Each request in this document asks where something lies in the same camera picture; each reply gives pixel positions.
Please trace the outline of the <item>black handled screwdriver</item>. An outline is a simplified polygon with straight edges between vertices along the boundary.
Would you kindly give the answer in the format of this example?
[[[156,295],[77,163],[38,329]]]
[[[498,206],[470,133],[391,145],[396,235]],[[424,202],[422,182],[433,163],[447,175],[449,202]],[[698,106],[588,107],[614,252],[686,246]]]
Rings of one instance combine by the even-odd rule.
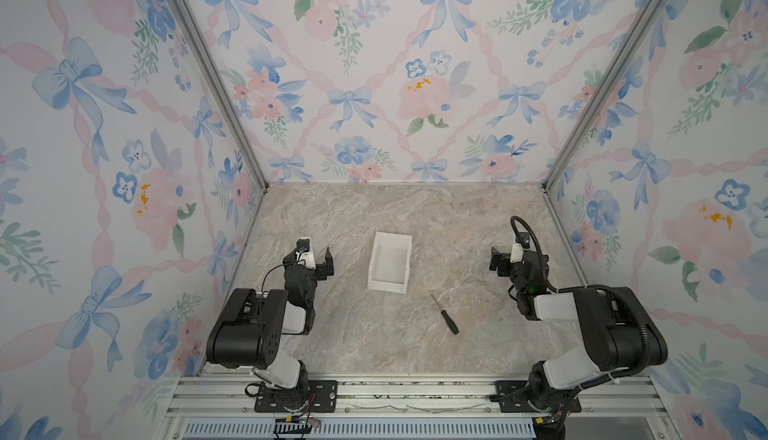
[[[458,335],[460,330],[453,320],[453,318],[450,316],[450,314],[447,312],[445,308],[442,307],[439,300],[437,299],[437,296],[434,293],[430,293],[430,297],[432,298],[433,302],[435,303],[436,307],[440,311],[440,315],[442,316],[444,322],[446,323],[448,329],[453,335]]]

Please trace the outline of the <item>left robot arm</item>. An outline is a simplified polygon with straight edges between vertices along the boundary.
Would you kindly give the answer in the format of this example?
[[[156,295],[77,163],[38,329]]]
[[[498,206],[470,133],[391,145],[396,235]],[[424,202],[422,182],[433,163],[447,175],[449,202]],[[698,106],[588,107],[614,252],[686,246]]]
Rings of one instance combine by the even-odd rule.
[[[300,238],[279,267],[284,285],[269,291],[236,288],[206,344],[206,359],[227,369],[249,367],[245,388],[257,413],[298,416],[335,410],[338,383],[312,380],[306,365],[281,349],[284,336],[306,336],[315,322],[318,284],[334,275],[329,249],[315,260],[311,240]]]

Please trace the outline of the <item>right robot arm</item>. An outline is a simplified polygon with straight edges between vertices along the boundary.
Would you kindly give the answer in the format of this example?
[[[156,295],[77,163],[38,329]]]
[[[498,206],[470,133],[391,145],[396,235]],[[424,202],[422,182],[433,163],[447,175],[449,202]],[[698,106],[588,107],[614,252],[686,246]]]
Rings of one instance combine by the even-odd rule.
[[[666,341],[630,288],[590,285],[554,292],[545,279],[548,257],[520,247],[511,253],[493,248],[489,269],[510,279],[508,294],[525,319],[573,322],[581,335],[576,347],[535,363],[523,385],[498,381],[490,400],[502,410],[561,419],[579,392],[666,362]]]

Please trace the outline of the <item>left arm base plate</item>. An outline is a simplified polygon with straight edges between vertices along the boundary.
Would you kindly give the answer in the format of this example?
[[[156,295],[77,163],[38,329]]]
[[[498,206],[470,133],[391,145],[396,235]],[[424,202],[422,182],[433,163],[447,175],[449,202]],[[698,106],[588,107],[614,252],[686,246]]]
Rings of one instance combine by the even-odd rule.
[[[267,387],[263,382],[245,388],[254,400],[256,413],[299,414],[333,413],[338,400],[338,382],[335,380],[300,381],[296,388]]]

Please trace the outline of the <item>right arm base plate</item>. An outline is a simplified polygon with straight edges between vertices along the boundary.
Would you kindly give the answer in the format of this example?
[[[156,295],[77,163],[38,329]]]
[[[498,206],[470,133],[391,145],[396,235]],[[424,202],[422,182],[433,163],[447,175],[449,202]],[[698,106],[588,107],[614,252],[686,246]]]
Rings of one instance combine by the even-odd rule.
[[[498,403],[502,413],[561,413],[568,397],[568,391],[530,386],[523,380],[498,380],[494,382],[494,387],[495,393],[489,400]]]

